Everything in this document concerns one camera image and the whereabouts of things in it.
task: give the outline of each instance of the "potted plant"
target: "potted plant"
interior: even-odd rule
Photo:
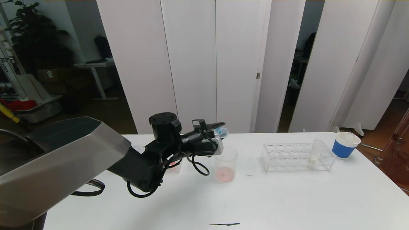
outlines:
[[[72,66],[73,52],[63,44],[68,37],[65,30],[58,30],[52,20],[36,9],[38,2],[26,5],[22,1],[9,0],[20,8],[10,20],[15,36],[11,38],[14,51],[27,73],[37,76],[37,69]]]

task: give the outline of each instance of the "white room divider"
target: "white room divider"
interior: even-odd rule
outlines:
[[[377,4],[374,0],[325,2],[290,132],[328,130]]]
[[[216,2],[161,0],[166,42],[182,133],[192,120],[217,120]]]
[[[270,7],[271,0],[216,0],[217,121],[231,133],[254,131]]]
[[[254,131],[271,0],[97,0],[138,133],[177,113]]]
[[[409,2],[396,1],[343,127],[375,129],[409,68]]]
[[[97,3],[136,129],[152,133],[150,116],[177,113],[160,1]]]
[[[272,1],[256,133],[277,132],[304,5],[305,0]]]

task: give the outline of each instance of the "pink liquid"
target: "pink liquid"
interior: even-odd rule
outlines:
[[[218,168],[216,171],[216,178],[221,182],[230,182],[234,179],[235,172],[228,167]]]

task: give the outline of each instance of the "plastic beaker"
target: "plastic beaker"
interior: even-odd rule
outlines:
[[[220,182],[230,182],[236,176],[237,149],[224,146],[223,152],[214,158],[216,179]]]

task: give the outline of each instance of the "blue cup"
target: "blue cup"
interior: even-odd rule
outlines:
[[[333,152],[339,158],[348,158],[354,149],[361,143],[361,139],[353,133],[338,132],[335,137]]]

